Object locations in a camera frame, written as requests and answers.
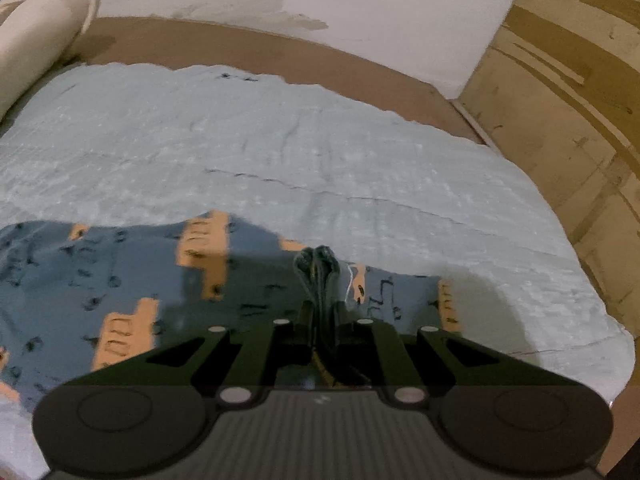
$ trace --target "patterned cloth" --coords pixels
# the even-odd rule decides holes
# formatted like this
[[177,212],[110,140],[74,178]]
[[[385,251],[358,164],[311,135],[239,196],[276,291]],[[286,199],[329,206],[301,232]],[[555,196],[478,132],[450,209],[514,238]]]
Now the patterned cloth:
[[221,211],[164,226],[15,224],[0,230],[0,384],[32,412],[91,370],[209,326],[294,319],[305,300],[415,333],[442,326],[438,282],[340,262]]

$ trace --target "ribbed gray panel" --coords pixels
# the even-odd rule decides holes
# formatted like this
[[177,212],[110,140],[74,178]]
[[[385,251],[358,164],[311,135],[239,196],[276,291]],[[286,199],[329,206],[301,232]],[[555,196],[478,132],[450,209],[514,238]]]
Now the ribbed gray panel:
[[[220,417],[188,458],[145,480],[501,480],[456,455],[429,419],[373,392],[272,392]],[[563,480],[596,480],[585,470]],[[50,480],[78,480],[55,473]]]

